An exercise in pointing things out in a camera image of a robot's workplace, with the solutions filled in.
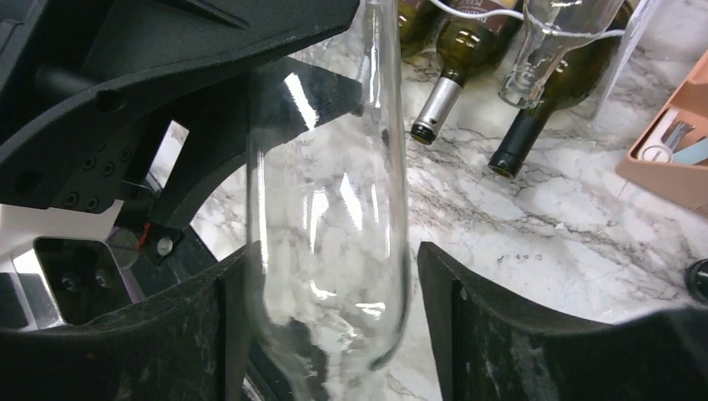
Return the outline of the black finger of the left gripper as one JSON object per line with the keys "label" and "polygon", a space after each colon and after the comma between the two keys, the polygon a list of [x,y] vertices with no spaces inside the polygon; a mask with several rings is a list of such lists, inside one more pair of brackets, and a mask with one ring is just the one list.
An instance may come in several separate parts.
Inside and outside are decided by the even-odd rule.
{"label": "black finger of the left gripper", "polygon": [[154,203],[151,222],[184,229],[212,192],[248,160],[346,114],[362,111],[362,83],[290,57],[205,89],[205,106]]}
{"label": "black finger of the left gripper", "polygon": [[1,202],[103,211],[157,109],[347,30],[356,1],[4,1]]}

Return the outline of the green wine bottle white label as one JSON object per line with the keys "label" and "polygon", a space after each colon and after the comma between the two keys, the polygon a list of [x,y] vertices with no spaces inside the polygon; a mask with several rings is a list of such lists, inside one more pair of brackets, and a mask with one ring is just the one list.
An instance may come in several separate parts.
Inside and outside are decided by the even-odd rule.
{"label": "green wine bottle white label", "polygon": [[438,137],[464,86],[501,64],[521,25],[520,19],[505,15],[446,18],[436,44],[441,74],[412,124],[414,140],[430,145]]}

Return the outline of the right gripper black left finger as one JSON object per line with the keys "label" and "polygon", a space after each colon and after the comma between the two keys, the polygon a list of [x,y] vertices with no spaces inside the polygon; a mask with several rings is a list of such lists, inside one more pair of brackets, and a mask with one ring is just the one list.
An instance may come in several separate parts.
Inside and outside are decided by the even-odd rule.
{"label": "right gripper black left finger", "polygon": [[239,400],[245,251],[83,326],[2,330],[4,400]]}

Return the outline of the green wine bottle dark label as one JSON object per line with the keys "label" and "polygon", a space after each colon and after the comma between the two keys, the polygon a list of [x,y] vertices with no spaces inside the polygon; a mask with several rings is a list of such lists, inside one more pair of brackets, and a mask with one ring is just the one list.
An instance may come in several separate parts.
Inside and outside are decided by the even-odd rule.
{"label": "green wine bottle dark label", "polygon": [[[621,2],[609,26],[611,29],[625,28],[633,12],[630,4]],[[567,52],[552,72],[549,87],[542,93],[539,104],[518,109],[502,142],[489,159],[488,167],[504,177],[515,177],[550,116],[556,111],[573,108],[595,91],[619,45],[618,38],[607,38]]]}

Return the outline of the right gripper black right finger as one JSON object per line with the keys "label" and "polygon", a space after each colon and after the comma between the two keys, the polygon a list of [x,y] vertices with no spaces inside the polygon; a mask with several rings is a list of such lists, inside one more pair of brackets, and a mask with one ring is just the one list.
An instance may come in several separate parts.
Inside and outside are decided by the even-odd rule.
{"label": "right gripper black right finger", "polygon": [[707,313],[663,310],[618,325],[542,306],[429,241],[417,254],[446,400],[704,400]]}

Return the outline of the clear glass bottle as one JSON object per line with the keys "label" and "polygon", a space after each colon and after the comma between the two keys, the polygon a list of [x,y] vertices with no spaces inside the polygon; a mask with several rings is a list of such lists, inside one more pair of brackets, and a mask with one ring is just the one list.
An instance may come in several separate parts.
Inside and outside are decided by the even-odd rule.
{"label": "clear glass bottle", "polygon": [[411,284],[396,3],[358,2],[250,86],[255,337],[297,400],[382,400]]}
{"label": "clear glass bottle", "polygon": [[525,36],[498,91],[500,99],[518,109],[536,106],[563,56],[599,38],[621,5],[616,0],[524,2]]}

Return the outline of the green Primitivo wine bottle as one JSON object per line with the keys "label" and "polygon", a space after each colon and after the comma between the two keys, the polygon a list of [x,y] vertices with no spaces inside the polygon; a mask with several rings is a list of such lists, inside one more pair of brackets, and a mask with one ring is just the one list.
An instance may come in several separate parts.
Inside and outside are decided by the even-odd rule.
{"label": "green Primitivo wine bottle", "polygon": [[397,11],[401,58],[412,58],[422,50],[443,11],[425,0],[400,0]]}

